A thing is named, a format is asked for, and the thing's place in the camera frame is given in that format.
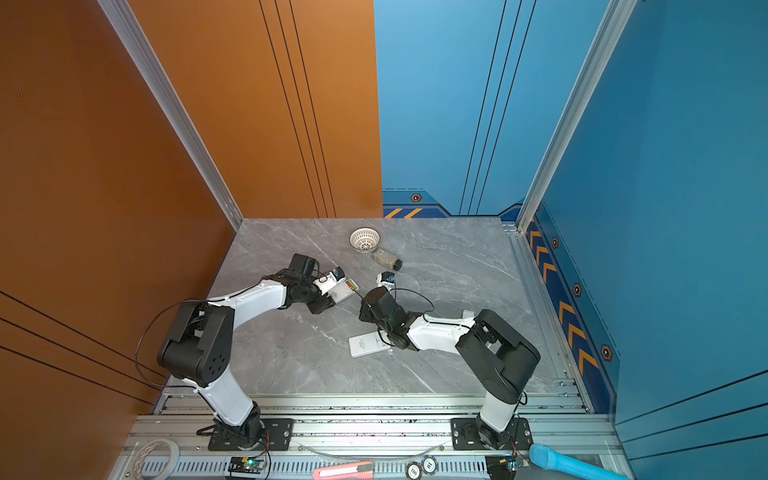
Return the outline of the white air conditioner remote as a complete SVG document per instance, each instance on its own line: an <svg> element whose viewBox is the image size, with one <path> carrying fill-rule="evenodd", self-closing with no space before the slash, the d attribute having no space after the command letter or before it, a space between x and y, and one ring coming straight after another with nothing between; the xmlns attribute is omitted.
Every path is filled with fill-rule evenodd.
<svg viewBox="0 0 768 480"><path fill-rule="evenodd" d="M351 337L348 340L349 351L353 358L390 351L391 342L385 333L375 331Z"/></svg>

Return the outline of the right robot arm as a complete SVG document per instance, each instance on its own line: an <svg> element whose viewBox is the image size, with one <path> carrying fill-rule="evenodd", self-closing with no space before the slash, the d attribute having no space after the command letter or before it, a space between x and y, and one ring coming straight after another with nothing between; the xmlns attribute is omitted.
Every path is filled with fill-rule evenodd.
<svg viewBox="0 0 768 480"><path fill-rule="evenodd" d="M460 356L486 391L475 420L480 442L493 450L516 447L513 421L541 354L506 320L489 309L462 319L408 312L384 286L362 297L359 320L397 349Z"/></svg>

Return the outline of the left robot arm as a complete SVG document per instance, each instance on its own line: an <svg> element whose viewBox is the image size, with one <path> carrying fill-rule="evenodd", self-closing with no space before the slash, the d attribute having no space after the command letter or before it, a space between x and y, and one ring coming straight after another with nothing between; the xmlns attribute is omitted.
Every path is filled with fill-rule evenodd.
<svg viewBox="0 0 768 480"><path fill-rule="evenodd" d="M319 314L336 304L331 291L345 281L342 268L321 272L317 260L295 254L288 267L240 291L180 303L157 362L192 387L212 410L214 423L203 430L211 436L211 450L251 450L266 434L260 407L230 369L235 331L262 314L294 304Z"/></svg>

